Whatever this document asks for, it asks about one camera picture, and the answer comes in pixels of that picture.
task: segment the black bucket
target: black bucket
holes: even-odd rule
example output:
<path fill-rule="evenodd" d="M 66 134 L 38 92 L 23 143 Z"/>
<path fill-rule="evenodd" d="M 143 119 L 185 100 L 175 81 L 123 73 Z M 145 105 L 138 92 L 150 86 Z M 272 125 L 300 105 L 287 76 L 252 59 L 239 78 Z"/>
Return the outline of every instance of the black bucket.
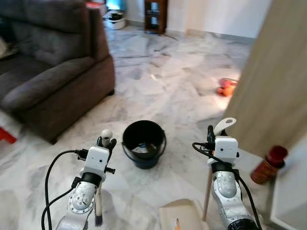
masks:
<path fill-rule="evenodd" d="M 146 151 L 140 152 L 140 143 Z M 149 169 L 158 163 L 166 148 L 166 137 L 161 127 L 152 121 L 137 121 L 129 125 L 123 134 L 123 149 L 138 168 Z"/>

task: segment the shelf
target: shelf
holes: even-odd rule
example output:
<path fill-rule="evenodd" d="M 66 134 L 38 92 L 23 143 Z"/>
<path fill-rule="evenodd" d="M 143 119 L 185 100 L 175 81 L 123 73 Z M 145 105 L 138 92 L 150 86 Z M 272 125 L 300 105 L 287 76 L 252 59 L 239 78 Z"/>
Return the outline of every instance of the shelf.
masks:
<path fill-rule="evenodd" d="M 146 19 L 156 18 L 156 19 L 159 20 L 160 17 L 159 17 L 159 16 L 146 15 L 145 18 L 146 18 Z"/>
<path fill-rule="evenodd" d="M 154 18 L 157 18 L 159 17 L 159 14 L 158 13 L 148 13 L 145 15 L 146 17 L 154 17 Z"/>
<path fill-rule="evenodd" d="M 145 29 L 145 31 L 150 31 L 154 33 L 159 33 L 159 29 Z"/>

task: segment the sofa backrest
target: sofa backrest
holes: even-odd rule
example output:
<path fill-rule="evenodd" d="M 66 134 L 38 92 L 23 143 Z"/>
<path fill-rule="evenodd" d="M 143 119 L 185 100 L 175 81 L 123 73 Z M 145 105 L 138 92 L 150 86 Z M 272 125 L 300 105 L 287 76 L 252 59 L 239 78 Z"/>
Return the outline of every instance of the sofa backrest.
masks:
<path fill-rule="evenodd" d="M 0 0 L 21 52 L 50 65 L 89 56 L 89 15 L 84 0 Z"/>

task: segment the wooden cabinet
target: wooden cabinet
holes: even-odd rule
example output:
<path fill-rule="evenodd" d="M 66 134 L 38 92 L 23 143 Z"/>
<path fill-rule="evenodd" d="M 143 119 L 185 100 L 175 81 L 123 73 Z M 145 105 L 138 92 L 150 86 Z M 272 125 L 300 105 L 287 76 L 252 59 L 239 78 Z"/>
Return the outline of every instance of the wooden cabinet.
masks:
<path fill-rule="evenodd" d="M 144 31 L 165 33 L 168 0 L 144 0 Z"/>

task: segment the red bottle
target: red bottle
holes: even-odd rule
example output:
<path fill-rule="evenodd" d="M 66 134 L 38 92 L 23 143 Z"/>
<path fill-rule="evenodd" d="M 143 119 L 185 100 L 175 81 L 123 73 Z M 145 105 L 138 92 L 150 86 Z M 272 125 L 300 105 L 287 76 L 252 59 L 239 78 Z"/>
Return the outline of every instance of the red bottle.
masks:
<path fill-rule="evenodd" d="M 269 152 L 269 155 L 267 155 L 260 165 L 250 174 L 251 179 L 258 184 L 264 184 L 273 179 L 277 171 L 284 167 L 283 159 L 287 155 L 287 149 L 282 146 L 274 146 Z"/>

